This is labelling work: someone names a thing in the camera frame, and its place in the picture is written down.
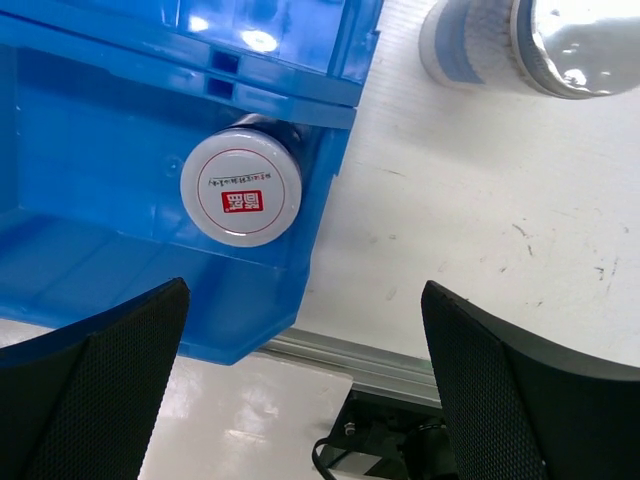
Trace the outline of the white-lid spice jar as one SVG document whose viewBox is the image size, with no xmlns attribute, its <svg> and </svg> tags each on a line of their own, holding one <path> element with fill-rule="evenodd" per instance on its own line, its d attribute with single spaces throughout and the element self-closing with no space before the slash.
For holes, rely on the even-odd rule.
<svg viewBox="0 0 640 480">
<path fill-rule="evenodd" d="M 280 237 L 302 199 L 303 139 L 291 123 L 248 114 L 201 141 L 181 172 L 182 203 L 209 238 L 251 248 Z"/>
</svg>

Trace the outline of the silver-lid shaker can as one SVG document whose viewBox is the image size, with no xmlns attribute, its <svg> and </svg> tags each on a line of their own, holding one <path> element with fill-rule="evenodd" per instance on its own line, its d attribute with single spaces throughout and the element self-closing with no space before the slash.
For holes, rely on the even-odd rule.
<svg viewBox="0 0 640 480">
<path fill-rule="evenodd" d="M 460 89 L 587 100 L 639 85 L 636 1 L 438 1 L 419 35 L 424 70 Z"/>
</svg>

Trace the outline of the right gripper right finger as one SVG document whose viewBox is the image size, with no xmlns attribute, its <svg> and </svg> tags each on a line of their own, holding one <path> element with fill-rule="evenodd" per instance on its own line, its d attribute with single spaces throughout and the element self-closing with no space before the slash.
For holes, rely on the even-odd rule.
<svg viewBox="0 0 640 480">
<path fill-rule="evenodd" d="M 554 343 L 434 281 L 421 312 L 460 478 L 638 478 L 638 368 Z"/>
</svg>

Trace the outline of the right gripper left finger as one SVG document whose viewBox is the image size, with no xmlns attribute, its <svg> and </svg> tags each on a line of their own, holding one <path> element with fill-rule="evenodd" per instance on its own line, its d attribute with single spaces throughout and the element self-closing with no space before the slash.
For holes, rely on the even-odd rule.
<svg viewBox="0 0 640 480">
<path fill-rule="evenodd" d="M 2 348 L 2 478 L 137 478 L 189 304 L 176 278 Z"/>
</svg>

